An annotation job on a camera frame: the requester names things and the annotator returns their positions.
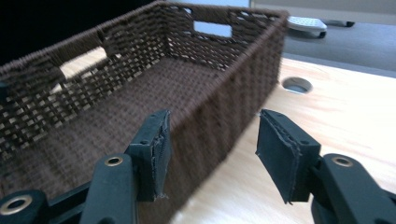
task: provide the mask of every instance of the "wicker basket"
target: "wicker basket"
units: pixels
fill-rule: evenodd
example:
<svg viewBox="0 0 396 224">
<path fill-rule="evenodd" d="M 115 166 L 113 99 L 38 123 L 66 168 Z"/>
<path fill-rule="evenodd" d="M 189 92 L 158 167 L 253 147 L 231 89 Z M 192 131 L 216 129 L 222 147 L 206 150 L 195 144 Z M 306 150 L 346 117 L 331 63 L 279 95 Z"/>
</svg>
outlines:
<svg viewBox="0 0 396 224">
<path fill-rule="evenodd" d="M 156 2 L 0 67 L 0 196 L 41 189 L 53 198 L 89 181 L 97 160 L 123 152 L 145 116 L 167 108 L 169 200 L 139 205 L 143 223 L 166 222 L 277 83 L 287 17 Z M 197 32 L 194 21 L 228 24 L 232 36 Z M 61 65 L 97 47 L 105 59 L 64 76 Z"/>
</svg>

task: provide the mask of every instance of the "basket rim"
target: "basket rim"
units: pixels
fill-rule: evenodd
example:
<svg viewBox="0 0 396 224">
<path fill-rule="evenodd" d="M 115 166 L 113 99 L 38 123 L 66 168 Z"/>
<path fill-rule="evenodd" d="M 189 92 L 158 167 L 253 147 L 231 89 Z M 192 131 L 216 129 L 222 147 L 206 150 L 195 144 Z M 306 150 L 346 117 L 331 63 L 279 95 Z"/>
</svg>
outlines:
<svg viewBox="0 0 396 224">
<path fill-rule="evenodd" d="M 272 32 L 275 31 L 275 28 L 278 27 L 280 25 L 280 22 L 283 20 L 286 20 L 287 17 L 289 16 L 289 12 L 286 10 L 272 10 L 272 9 L 267 9 L 267 8 L 252 8 L 252 7 L 226 7 L 226 6 L 213 6 L 213 5 L 200 5 L 200 4 L 187 4 L 187 3 L 173 3 L 173 2 L 164 2 L 164 1 L 156 1 L 153 3 L 150 3 L 148 5 L 142 6 L 140 8 L 137 8 L 135 10 L 132 10 L 130 12 L 127 12 L 123 15 L 118 16 L 117 18 L 114 18 L 112 20 L 109 21 L 105 21 L 101 24 L 98 24 L 94 27 L 92 27 L 91 29 L 88 29 L 86 31 L 83 31 L 81 33 L 78 33 L 76 35 L 72 35 L 68 38 L 66 38 L 65 40 L 62 40 L 60 42 L 57 42 L 51 46 L 48 46 L 46 48 L 37 50 L 35 52 L 29 53 L 25 56 L 20 57 L 19 59 L 15 59 L 12 60 L 8 63 L 5 63 L 3 65 L 0 65 L 0 73 L 6 73 L 9 70 L 12 69 L 17 69 L 17 68 L 23 68 L 26 64 L 28 64 L 29 62 L 31 62 L 32 60 L 38 58 L 38 57 L 42 57 L 42 56 L 51 56 L 53 53 L 55 53 L 55 51 L 57 49 L 62 49 L 62 48 L 67 48 L 67 46 L 69 45 L 73 45 L 73 43 L 77 40 L 80 40 L 84 37 L 88 37 L 88 36 L 95 36 L 98 38 L 98 40 L 100 41 L 100 44 L 98 44 L 98 46 L 96 47 L 101 47 L 101 44 L 103 44 L 103 42 L 101 41 L 99 35 L 100 32 L 106 28 L 111 27 L 113 24 L 115 23 L 119 23 L 121 21 L 125 21 L 128 20 L 129 18 L 131 18 L 132 16 L 135 15 L 139 15 L 140 13 L 149 10 L 152 7 L 156 7 L 156 6 L 175 6 L 175 7 L 205 7 L 205 8 L 214 8 L 214 9 L 227 9 L 227 10 L 244 10 L 246 12 L 251 12 L 251 13 L 264 13 L 266 15 L 269 16 L 276 16 L 279 18 L 279 20 L 277 20 L 276 22 L 273 23 L 273 25 L 271 25 L 269 27 L 269 29 L 266 30 L 266 32 L 263 35 L 258 36 L 258 38 L 249 45 L 249 47 L 240 55 L 240 57 L 238 57 L 238 60 L 236 62 L 233 63 L 233 66 L 236 64 L 240 64 L 239 61 L 243 61 L 244 58 L 246 58 L 246 55 L 244 54 L 248 54 L 250 55 L 252 53 L 252 51 L 254 51 L 254 45 L 255 43 L 258 42 L 259 39 L 263 40 L 266 36 L 269 36 Z"/>
</svg>

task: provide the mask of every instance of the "gray floor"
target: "gray floor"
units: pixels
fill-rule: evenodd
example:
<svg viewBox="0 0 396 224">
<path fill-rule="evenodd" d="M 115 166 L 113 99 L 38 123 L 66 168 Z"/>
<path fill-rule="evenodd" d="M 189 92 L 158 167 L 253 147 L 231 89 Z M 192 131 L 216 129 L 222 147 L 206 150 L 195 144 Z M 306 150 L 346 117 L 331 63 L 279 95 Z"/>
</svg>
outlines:
<svg viewBox="0 0 396 224">
<path fill-rule="evenodd" d="M 396 26 L 324 21 L 325 38 L 289 30 L 284 56 L 385 77 L 396 78 Z"/>
</svg>

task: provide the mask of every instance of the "basket handle hole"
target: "basket handle hole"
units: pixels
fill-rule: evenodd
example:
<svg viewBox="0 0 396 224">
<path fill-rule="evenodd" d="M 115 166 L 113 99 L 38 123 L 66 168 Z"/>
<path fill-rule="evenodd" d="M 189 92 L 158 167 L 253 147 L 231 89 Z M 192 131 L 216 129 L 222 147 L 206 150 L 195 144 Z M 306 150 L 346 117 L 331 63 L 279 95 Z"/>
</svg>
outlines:
<svg viewBox="0 0 396 224">
<path fill-rule="evenodd" d="M 98 47 L 62 64 L 61 70 L 66 78 L 71 78 L 106 58 L 105 49 Z"/>
<path fill-rule="evenodd" d="M 214 22 L 195 21 L 194 30 L 207 35 L 219 35 L 224 37 L 232 36 L 232 28 L 230 25 L 223 25 Z"/>
</svg>

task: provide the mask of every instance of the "wooden table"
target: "wooden table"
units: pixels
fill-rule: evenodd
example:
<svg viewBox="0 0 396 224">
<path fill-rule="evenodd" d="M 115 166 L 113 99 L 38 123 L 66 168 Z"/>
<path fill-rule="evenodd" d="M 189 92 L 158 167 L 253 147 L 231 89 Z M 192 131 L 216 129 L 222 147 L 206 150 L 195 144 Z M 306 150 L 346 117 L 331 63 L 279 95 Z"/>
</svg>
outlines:
<svg viewBox="0 0 396 224">
<path fill-rule="evenodd" d="M 321 155 L 352 157 L 396 192 L 396 79 L 283 59 L 280 81 L 286 77 L 303 77 L 313 90 L 296 94 L 278 85 L 263 107 L 310 133 L 322 144 Z M 254 154 L 258 130 L 257 117 L 172 223 L 313 223 L 310 203 L 283 204 Z"/>
</svg>

